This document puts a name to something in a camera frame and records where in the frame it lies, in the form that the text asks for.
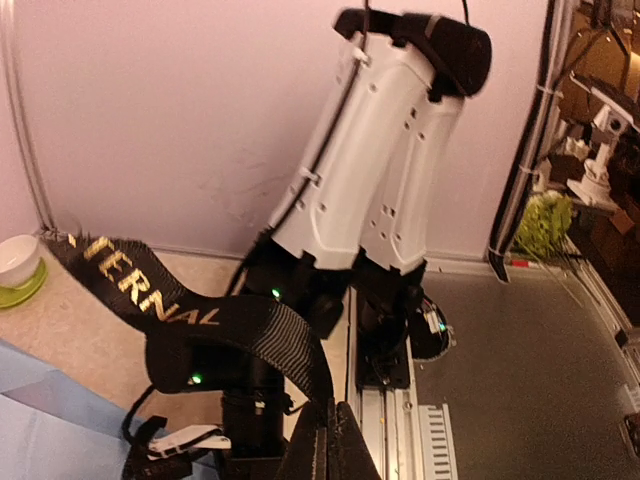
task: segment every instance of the small robot arm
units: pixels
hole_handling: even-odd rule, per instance
[[[354,288],[357,387],[409,387],[409,331],[437,333],[421,286],[433,178],[465,99],[485,84],[491,42],[439,15],[369,9],[344,10],[335,30],[350,47],[333,91],[225,297],[189,291],[140,242],[45,240],[78,281],[146,335],[152,386],[124,422],[132,444],[125,478],[182,478],[188,453],[201,449],[226,451],[217,457],[222,480],[378,478],[349,405],[335,403],[320,339]],[[309,399],[290,443],[285,376]],[[152,417],[132,435],[154,389],[221,390],[222,428],[151,442],[163,426]]]
[[[620,136],[631,126],[640,131],[640,108],[624,93],[596,78],[572,75],[571,80],[604,105],[593,119],[592,125],[601,139],[595,159],[586,159],[581,181],[568,180],[568,187],[586,205],[615,212],[618,205],[609,196],[608,165]]]

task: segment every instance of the gold lettering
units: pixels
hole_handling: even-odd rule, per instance
[[[198,315],[200,315],[200,310],[189,310],[188,312],[181,313],[180,315],[176,315],[175,317],[171,317],[167,319],[167,322],[179,322],[186,320],[189,325],[220,325],[219,322],[210,322],[213,316],[218,313],[220,309],[214,308],[209,313],[207,313],[202,319],[198,322]]]
[[[107,277],[109,280],[111,280],[112,282],[115,281],[113,279],[113,275],[111,275],[108,270],[110,268],[115,268],[116,270],[118,270],[119,272],[122,272],[122,267],[120,265],[118,265],[118,262],[122,260],[123,262],[126,262],[129,264],[129,266],[133,265],[133,262],[131,260],[129,260],[129,257],[127,257],[124,253],[122,253],[120,250],[113,252],[111,255],[109,255],[106,260],[104,260],[100,266],[98,268],[100,268],[100,271],[102,272],[102,274]]]
[[[219,308],[214,308],[209,313],[207,313],[204,317],[202,317],[202,320],[200,320],[200,325],[220,325],[220,322],[209,321],[214,317],[216,313],[218,313],[219,310]]]
[[[167,322],[171,323],[186,320],[189,325],[195,325],[198,323],[198,315],[200,315],[200,310],[189,310],[175,317],[168,318]]]
[[[162,320],[163,322],[171,315],[173,315],[178,308],[180,308],[180,305],[174,303],[173,305],[171,305],[169,310],[165,312],[164,305],[162,304],[162,293],[160,293],[160,290],[156,290],[142,302],[140,302],[140,310],[146,312],[152,303],[156,306],[156,315],[158,316],[158,319]]]
[[[136,268],[126,278],[118,282],[118,288],[122,293],[126,292],[128,288],[131,288],[131,301],[134,304],[138,304],[138,293],[146,292],[151,287],[149,280]]]
[[[111,250],[116,249],[115,245],[111,243],[111,240],[109,240],[107,237],[100,237],[98,240],[89,245],[89,248],[84,251],[84,258],[87,260],[91,260],[95,256],[95,254],[102,250],[104,247],[109,247]]]

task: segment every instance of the gray metal surface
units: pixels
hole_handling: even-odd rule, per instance
[[[448,403],[460,479],[640,478],[620,436],[628,380],[611,335],[548,277],[428,274],[458,344],[416,368],[420,404]]]

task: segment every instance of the pink wall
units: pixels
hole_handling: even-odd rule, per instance
[[[469,0],[494,64],[438,177],[434,252],[482,256],[533,92],[544,3]],[[93,232],[243,252],[323,104],[344,6],[18,2],[27,112],[56,213]],[[373,6],[462,16],[459,0]]]
[[[22,168],[0,58],[0,242],[38,229],[38,218]]]

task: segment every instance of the black webbing strap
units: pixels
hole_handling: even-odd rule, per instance
[[[296,424],[278,479],[379,480],[349,406],[336,408],[320,340],[293,310],[265,297],[194,293],[139,241],[47,236],[44,242],[87,290],[145,333],[147,348],[149,338],[166,339],[167,347],[186,341],[238,348],[269,363],[307,396],[310,404]],[[136,442],[148,443],[159,428],[154,422],[156,417],[138,430]],[[146,458],[144,451],[132,448],[123,478],[131,474],[131,462]],[[187,471],[186,463],[186,456],[169,457],[151,463],[147,473],[176,478]]]
[[[333,384],[322,345],[292,309],[258,296],[212,298],[182,285],[151,249],[105,237],[44,239],[62,266],[133,328],[226,345],[279,370],[326,419]]]

